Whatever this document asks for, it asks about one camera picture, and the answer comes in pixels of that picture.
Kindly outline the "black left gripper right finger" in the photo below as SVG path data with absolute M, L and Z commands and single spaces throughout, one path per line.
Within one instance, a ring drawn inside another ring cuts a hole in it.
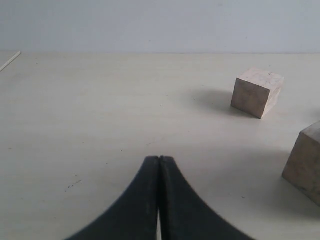
M 160 157 L 158 209 L 163 240 L 251 240 L 213 211 L 171 156 Z

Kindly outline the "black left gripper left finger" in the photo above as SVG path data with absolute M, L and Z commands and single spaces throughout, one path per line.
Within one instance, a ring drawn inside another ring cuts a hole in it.
M 148 156 L 125 192 L 70 240 L 155 240 L 160 158 Z

